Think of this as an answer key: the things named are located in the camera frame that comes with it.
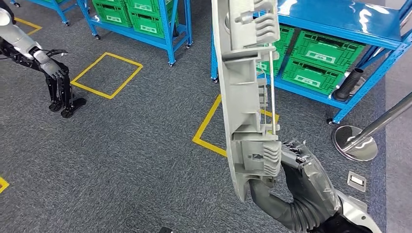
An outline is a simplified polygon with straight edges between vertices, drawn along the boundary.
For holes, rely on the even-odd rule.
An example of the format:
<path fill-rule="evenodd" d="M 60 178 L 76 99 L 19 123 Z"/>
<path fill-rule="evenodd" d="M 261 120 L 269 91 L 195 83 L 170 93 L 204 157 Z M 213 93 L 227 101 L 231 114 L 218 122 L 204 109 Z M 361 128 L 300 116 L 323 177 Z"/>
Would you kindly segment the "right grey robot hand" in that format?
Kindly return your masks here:
<path fill-rule="evenodd" d="M 250 180 L 253 202 L 291 230 L 320 226 L 338 213 L 342 204 L 326 171 L 307 146 L 296 140 L 282 144 L 282 167 L 293 201 L 272 195 L 260 180 Z"/>

